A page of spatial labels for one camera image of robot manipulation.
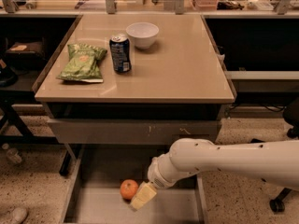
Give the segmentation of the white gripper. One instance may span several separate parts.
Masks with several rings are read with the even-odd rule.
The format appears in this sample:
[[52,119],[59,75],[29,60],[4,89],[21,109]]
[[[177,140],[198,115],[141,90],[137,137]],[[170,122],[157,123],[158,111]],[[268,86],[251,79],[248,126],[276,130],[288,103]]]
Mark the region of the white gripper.
[[130,202],[130,207],[134,211],[139,210],[156,196],[157,189],[169,189],[186,177],[187,173],[181,172],[171,162],[168,154],[154,157],[148,169],[149,182],[141,183]]

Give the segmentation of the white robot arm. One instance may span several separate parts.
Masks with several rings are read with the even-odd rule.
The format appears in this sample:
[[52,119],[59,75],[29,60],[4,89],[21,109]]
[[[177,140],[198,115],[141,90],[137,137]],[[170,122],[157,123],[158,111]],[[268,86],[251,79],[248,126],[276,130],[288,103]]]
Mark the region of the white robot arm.
[[130,202],[138,210],[159,189],[206,171],[223,171],[260,179],[284,188],[299,189],[299,141],[216,145],[206,139],[182,138],[169,151],[152,159],[148,180]]

